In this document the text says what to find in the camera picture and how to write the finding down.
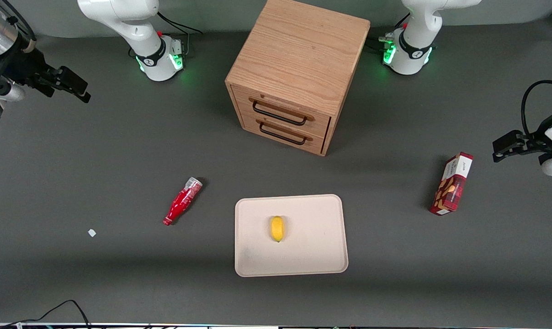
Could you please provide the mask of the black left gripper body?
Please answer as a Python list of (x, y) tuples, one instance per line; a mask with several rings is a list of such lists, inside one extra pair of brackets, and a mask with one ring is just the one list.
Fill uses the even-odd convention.
[(526, 154), (552, 154), (552, 140), (545, 134), (551, 127), (552, 114), (543, 120), (538, 129), (532, 133), (528, 130), (526, 123), (526, 136), (528, 137), (528, 141), (526, 142)]

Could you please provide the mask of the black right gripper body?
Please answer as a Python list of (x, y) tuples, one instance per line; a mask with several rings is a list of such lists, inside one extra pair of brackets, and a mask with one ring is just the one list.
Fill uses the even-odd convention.
[(2, 55), (2, 76), (52, 97), (55, 89), (53, 66), (46, 63), (44, 54), (37, 49), (24, 53), (17, 44)]

